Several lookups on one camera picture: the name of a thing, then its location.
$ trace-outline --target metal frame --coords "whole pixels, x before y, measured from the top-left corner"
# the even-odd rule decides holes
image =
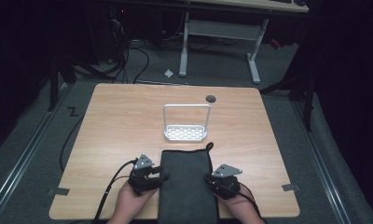
[[[309,142],[310,151],[311,151],[311,158],[314,163],[314,166],[317,170],[317,174],[321,179],[323,184],[323,188],[326,193],[326,197],[328,198],[329,203],[332,206],[334,211],[335,217],[338,220],[339,224],[349,224],[352,223],[350,217],[348,215],[347,209],[341,200],[341,197],[338,193],[338,188],[336,187],[334,181],[332,180],[332,176],[329,174],[328,169],[325,166],[325,162],[323,157],[321,156],[320,149],[318,148],[317,144],[315,143],[315,139],[313,134],[310,130],[307,129],[303,122],[303,112],[300,108],[298,102],[291,102],[291,106],[296,113],[298,119],[297,121],[300,124],[300,127],[303,129],[303,133],[306,136],[306,139]]]
[[[3,209],[6,206],[9,198],[12,196],[15,188],[21,181],[21,178],[23,177],[25,171],[29,167],[30,162],[35,156],[41,139],[44,136],[46,130],[48,129],[49,124],[52,122],[52,119],[55,116],[59,108],[59,105],[62,103],[64,98],[69,94],[72,87],[73,86],[70,84],[64,83],[62,85],[60,100],[56,102],[56,105],[53,106],[52,110],[49,110],[46,116],[43,118],[38,128],[35,130],[35,133],[32,139],[30,140],[29,144],[21,154],[21,157],[19,158],[18,162],[16,163],[12,171],[9,173],[6,182],[0,189],[0,215],[3,212]]]
[[[250,66],[251,77],[255,84],[260,83],[258,71],[256,69],[256,55],[268,26],[268,19],[264,19],[260,26],[240,25],[235,23],[197,21],[189,19],[189,12],[186,13],[184,25],[184,41],[181,51],[181,61],[179,76],[187,75],[187,40],[189,35],[207,35],[215,37],[252,40],[255,41],[252,53],[247,54],[247,62]]]
[[[204,127],[198,124],[167,124],[166,109],[168,107],[207,107]],[[163,107],[164,136],[169,141],[199,142],[207,135],[207,125],[211,112],[210,105],[165,105]]]

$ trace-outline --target gray carpet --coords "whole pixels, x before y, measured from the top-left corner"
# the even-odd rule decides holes
[[[135,47],[142,43],[133,43]],[[233,46],[211,45],[204,48],[205,43],[195,43],[189,54],[188,75],[180,78],[177,75],[180,46],[152,46],[146,43],[141,48],[149,56],[146,70],[138,78],[138,82],[166,82],[175,84],[234,86],[265,88],[283,78],[297,46],[284,47],[279,50],[263,45],[258,52],[256,62],[261,75],[259,86],[252,84],[245,53],[249,42],[237,43]],[[129,83],[145,66],[147,58],[136,49],[130,50],[130,58],[126,66]],[[164,72],[174,71],[172,77],[165,77]],[[48,211],[53,196],[47,195],[48,189],[58,187],[62,177],[60,156],[67,135],[73,130],[85,113],[94,86],[104,82],[94,77],[79,77],[77,83],[64,98],[58,111],[49,124],[40,141],[37,151],[25,171],[18,186],[9,198],[0,216],[0,223],[70,223],[73,220],[51,220]],[[122,82],[122,73],[117,83]],[[292,183],[299,184],[296,191],[300,215],[293,218],[267,218],[271,223],[338,223],[328,200],[316,167],[312,162],[309,143],[298,123],[299,117],[288,102],[284,91],[263,95],[265,107],[275,137],[281,150],[285,167]],[[320,111],[319,102],[313,110],[312,128],[325,164],[334,177],[340,195],[350,209],[352,223],[373,223],[373,213],[365,202],[364,196],[353,179],[347,164],[338,153],[325,119]],[[26,148],[40,120],[45,117],[48,108],[48,85],[41,91],[40,97],[21,116],[19,124],[0,149],[0,188],[7,179],[19,156]],[[66,164],[77,129],[65,144],[62,162]]]

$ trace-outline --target desk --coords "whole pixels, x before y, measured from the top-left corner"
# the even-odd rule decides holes
[[[199,143],[175,144],[163,134],[166,104],[216,102],[207,137]],[[221,163],[243,170],[240,182],[256,198],[263,217],[296,217],[294,192],[283,191],[290,180],[278,149],[259,91],[253,88],[99,84],[90,100],[60,188],[49,215],[54,219],[93,219],[104,190],[117,169],[145,153],[159,165],[163,149],[194,150],[213,142],[213,167]],[[128,175],[127,167],[119,175]],[[101,218],[114,211],[120,179],[111,189]],[[157,218],[159,194],[147,203],[138,218]],[[221,218],[231,217],[220,204]]]
[[[198,3],[218,4],[233,7],[254,7],[268,10],[280,10],[287,12],[303,12],[306,13],[309,9],[304,6],[300,7],[294,2],[291,4],[279,3],[269,0],[189,0]],[[259,74],[256,68],[256,55],[259,46],[262,42],[269,20],[264,19],[261,25],[241,25],[235,23],[225,23],[216,21],[200,21],[190,20],[189,13],[186,13],[186,21],[184,25],[184,42],[181,51],[180,60],[180,77],[187,75],[187,41],[189,35],[208,35],[214,37],[225,37],[242,40],[254,41],[252,52],[247,54],[247,62],[250,66],[250,73],[255,84],[260,83]]]

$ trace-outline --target white table leg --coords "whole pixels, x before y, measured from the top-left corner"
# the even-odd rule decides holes
[[[184,27],[184,43],[183,50],[181,52],[181,62],[180,62],[180,77],[185,77],[187,75],[187,36],[189,33],[189,12],[186,13],[186,21]]]
[[[258,53],[259,46],[262,42],[263,35],[265,34],[266,27],[268,26],[268,22],[269,22],[268,19],[263,20],[262,25],[259,29],[257,38],[256,38],[256,44],[254,46],[253,52],[247,54],[247,60],[248,60],[248,64],[250,65],[251,76],[253,77],[253,82],[255,84],[260,83],[258,70],[256,69],[256,54]]]

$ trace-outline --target black fabric pad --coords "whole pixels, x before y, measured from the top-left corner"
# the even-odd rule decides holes
[[[194,151],[162,151],[160,176],[169,179],[159,191],[159,224],[218,223],[217,200],[204,181],[213,171],[209,145]]]

